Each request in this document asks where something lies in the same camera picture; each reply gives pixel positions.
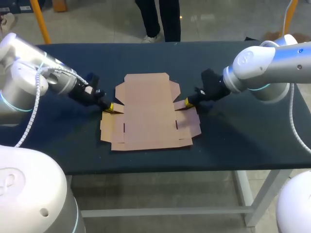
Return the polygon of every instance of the robotic arm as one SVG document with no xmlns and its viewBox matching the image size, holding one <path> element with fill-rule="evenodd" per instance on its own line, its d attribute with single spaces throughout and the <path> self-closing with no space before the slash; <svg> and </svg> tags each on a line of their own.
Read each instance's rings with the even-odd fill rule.
<svg viewBox="0 0 311 233">
<path fill-rule="evenodd" d="M 97 89 L 98 77 L 90 74 L 91 84 L 87 83 L 73 69 L 14 33 L 8 34 L 0 43 L 0 64 L 5 75 L 0 90 L 0 125 L 19 124 L 33 110 L 37 88 L 34 77 L 39 68 L 45 69 L 39 76 L 41 96 L 50 88 L 84 106 L 98 105 L 103 111 L 111 110 L 111 103 L 103 100 L 105 92 Z"/>
<path fill-rule="evenodd" d="M 298 44 L 291 35 L 275 42 L 242 50 L 223 75 L 212 70 L 202 73 L 203 89 L 186 99 L 186 105 L 219 100 L 248 89 L 258 100 L 277 102 L 286 96 L 289 83 L 311 83 L 311 42 Z"/>
</svg>

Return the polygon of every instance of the white table frame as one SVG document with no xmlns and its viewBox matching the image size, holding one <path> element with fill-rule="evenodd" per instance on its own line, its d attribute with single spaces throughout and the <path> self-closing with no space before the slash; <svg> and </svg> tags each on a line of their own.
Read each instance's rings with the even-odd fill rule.
<svg viewBox="0 0 311 233">
<path fill-rule="evenodd" d="M 255 199 L 251 192 L 246 171 L 234 171 L 242 206 L 233 207 L 176 207 L 114 210 L 82 210 L 82 217 L 112 216 L 155 216 L 155 215 L 206 215 L 206 214 L 244 214 L 247 227 L 255 227 L 273 198 L 278 194 L 292 169 L 271 170 Z"/>
</svg>

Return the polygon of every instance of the white sneaker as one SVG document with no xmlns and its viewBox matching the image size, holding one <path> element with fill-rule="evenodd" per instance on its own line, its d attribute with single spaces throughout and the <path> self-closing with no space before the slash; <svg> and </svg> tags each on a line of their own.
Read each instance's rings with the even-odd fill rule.
<svg viewBox="0 0 311 233">
<path fill-rule="evenodd" d="M 160 33 L 158 35 L 156 35 L 155 37 L 145 36 L 145 38 L 142 40 L 142 43 L 143 44 L 155 43 L 155 42 L 159 41 L 160 39 L 161 39 Z"/>
</svg>

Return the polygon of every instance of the yellow pole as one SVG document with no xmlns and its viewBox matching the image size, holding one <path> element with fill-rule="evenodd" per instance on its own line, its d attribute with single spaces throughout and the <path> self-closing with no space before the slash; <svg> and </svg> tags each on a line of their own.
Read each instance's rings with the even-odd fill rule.
<svg viewBox="0 0 311 233">
<path fill-rule="evenodd" d="M 287 11 L 285 13 L 285 17 L 286 17 L 285 24 L 283 24 L 282 30 L 279 35 L 280 37 L 283 36 L 283 32 L 284 32 L 284 35 L 288 33 L 288 29 L 290 27 L 293 15 L 295 13 L 297 3 L 298 3 L 298 0 L 291 0 L 290 5 L 288 6 Z"/>
<path fill-rule="evenodd" d="M 39 28 L 41 30 L 44 42 L 46 44 L 50 44 L 51 43 L 51 39 L 47 30 L 47 26 L 45 25 L 44 22 L 44 18 L 38 3 L 38 0 L 31 0 L 31 6 L 33 7 L 34 13 L 35 13 L 35 17 L 37 18 L 38 24 L 39 24 Z"/>
</svg>

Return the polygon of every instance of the person's leg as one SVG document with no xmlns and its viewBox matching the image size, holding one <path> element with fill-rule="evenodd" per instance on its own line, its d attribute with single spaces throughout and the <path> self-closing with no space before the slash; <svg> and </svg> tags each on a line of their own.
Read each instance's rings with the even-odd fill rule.
<svg viewBox="0 0 311 233">
<path fill-rule="evenodd" d="M 159 0 L 165 41 L 180 41 L 179 0 Z"/>
<path fill-rule="evenodd" d="M 157 20 L 155 0 L 135 0 L 135 2 L 140 9 L 147 36 L 156 37 L 160 32 L 160 25 Z"/>
</svg>

